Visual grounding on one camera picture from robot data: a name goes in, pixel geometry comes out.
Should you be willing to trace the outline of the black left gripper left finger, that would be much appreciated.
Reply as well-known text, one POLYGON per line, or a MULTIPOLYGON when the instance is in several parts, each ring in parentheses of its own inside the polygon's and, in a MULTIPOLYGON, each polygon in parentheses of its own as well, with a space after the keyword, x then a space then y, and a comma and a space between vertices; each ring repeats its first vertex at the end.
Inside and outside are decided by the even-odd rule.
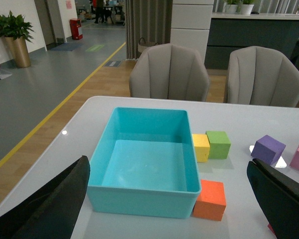
POLYGON ((0 216, 0 239, 69 239, 86 196, 86 156, 0 216))

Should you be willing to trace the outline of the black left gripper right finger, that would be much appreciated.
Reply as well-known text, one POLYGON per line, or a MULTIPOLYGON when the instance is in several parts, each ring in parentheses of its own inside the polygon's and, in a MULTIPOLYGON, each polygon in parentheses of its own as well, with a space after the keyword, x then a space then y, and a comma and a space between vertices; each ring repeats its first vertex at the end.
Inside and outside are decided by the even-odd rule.
POLYGON ((276 238, 299 239, 299 183, 256 158, 247 177, 276 238))

